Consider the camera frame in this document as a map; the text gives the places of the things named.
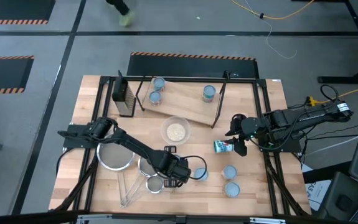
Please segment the yellow cable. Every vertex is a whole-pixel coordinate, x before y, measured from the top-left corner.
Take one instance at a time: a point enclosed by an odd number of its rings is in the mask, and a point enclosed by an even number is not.
[[[348,91],[347,93],[344,93],[344,94],[339,95],[339,97],[346,96],[346,95],[349,95],[349,94],[355,93],[355,92],[358,92],[358,89],[352,90],[352,91]],[[326,100],[326,101],[317,101],[317,100],[315,100],[315,101],[314,101],[315,104],[328,103],[328,102],[329,102],[329,100]]]
[[[232,1],[234,4],[240,6],[241,8],[243,8],[243,9],[249,11],[249,12],[252,12],[253,14],[255,14],[255,15],[257,15],[257,16],[260,16],[259,13],[252,11],[251,9],[249,9],[249,8],[247,8],[247,7],[245,7],[245,6],[241,5],[241,4],[239,4],[239,3],[237,3],[236,1],[234,1],[234,0],[231,0],[231,1]],[[263,15],[263,18],[276,19],[276,20],[286,19],[286,18],[289,18],[289,17],[291,17],[291,16],[294,16],[294,15],[298,14],[299,12],[301,12],[303,9],[305,9],[306,7],[308,7],[308,6],[309,6],[311,3],[313,3],[314,1],[315,1],[315,0],[311,0],[309,3],[307,3],[307,4],[306,4],[305,6],[303,6],[301,9],[299,9],[299,10],[297,10],[296,12],[294,12],[294,13],[292,13],[292,14],[289,14],[289,15],[287,15],[287,16],[284,16],[284,17],[271,17],[271,16],[265,16],[265,15]]]

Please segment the black and orange striped mat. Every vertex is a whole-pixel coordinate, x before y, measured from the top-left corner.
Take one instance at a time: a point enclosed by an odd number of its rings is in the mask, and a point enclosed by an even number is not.
[[[55,0],[0,0],[0,25],[46,24]]]
[[[221,78],[225,70],[235,78],[259,78],[257,62],[251,57],[152,52],[131,53],[127,75]]]
[[[0,57],[0,94],[22,93],[33,62],[32,55]]]

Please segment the shoe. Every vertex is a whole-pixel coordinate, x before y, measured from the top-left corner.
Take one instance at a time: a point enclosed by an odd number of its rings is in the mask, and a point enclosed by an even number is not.
[[[119,19],[119,25],[123,26],[123,27],[128,27],[131,25],[131,23],[134,20],[134,12],[129,11],[126,15],[122,16],[120,15],[120,19]]]

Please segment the glass bowl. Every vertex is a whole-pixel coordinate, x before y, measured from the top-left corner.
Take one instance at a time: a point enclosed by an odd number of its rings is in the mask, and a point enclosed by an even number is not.
[[[171,139],[168,137],[168,127],[170,127],[170,125],[172,124],[180,124],[183,128],[184,131],[186,132],[184,134],[183,138],[180,138],[180,140],[175,141],[174,139]],[[176,134],[172,131],[174,131],[172,129],[172,127],[169,129],[170,135],[174,136],[174,135],[181,135],[182,131],[180,130],[176,130]],[[178,146],[180,144],[185,143],[188,138],[190,137],[190,133],[191,133],[191,128],[190,128],[190,124],[189,122],[181,117],[178,116],[171,116],[170,118],[168,118],[167,120],[165,120],[161,126],[161,136],[162,138],[170,145],[170,146]]]

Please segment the white cable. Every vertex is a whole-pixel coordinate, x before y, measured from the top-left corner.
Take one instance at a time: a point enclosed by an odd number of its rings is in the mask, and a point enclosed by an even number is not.
[[[245,2],[247,3],[249,9],[254,12],[254,10],[252,9],[252,7],[249,5],[248,1],[245,0]],[[296,54],[298,53],[298,50],[296,50],[296,51],[295,51],[295,54],[293,54],[292,56],[290,56],[290,57],[285,57],[284,55],[280,54],[276,49],[274,49],[274,47],[272,47],[272,46],[270,45],[270,43],[268,42],[268,37],[269,37],[269,36],[271,35],[271,33],[273,32],[273,27],[271,26],[270,23],[264,21],[263,19],[260,19],[260,20],[263,21],[263,22],[264,22],[265,24],[267,24],[268,26],[270,26],[270,32],[268,33],[268,35],[267,35],[267,37],[266,37],[266,39],[265,39],[265,42],[266,42],[267,46],[269,46],[269,47],[270,47],[271,49],[273,49],[279,56],[281,56],[281,57],[283,57],[283,58],[285,58],[285,59],[292,59],[292,58],[294,58],[294,57],[296,56]]]
[[[345,144],[345,143],[351,142],[351,141],[356,140],[356,139],[358,139],[358,136],[356,136],[356,137],[354,137],[354,138],[351,138],[351,139],[349,139],[349,140],[346,140],[346,141],[344,141],[344,142],[340,142],[340,143],[338,143],[338,144],[334,144],[334,145],[332,145],[332,146],[328,146],[328,147],[325,147],[325,148],[322,148],[322,149],[318,149],[317,151],[314,151],[314,152],[312,152],[312,153],[305,154],[305,156],[310,156],[310,155],[313,155],[314,153],[321,152],[321,151],[323,151],[323,150],[330,149],[330,148],[335,147],[335,146],[340,146],[341,144]]]

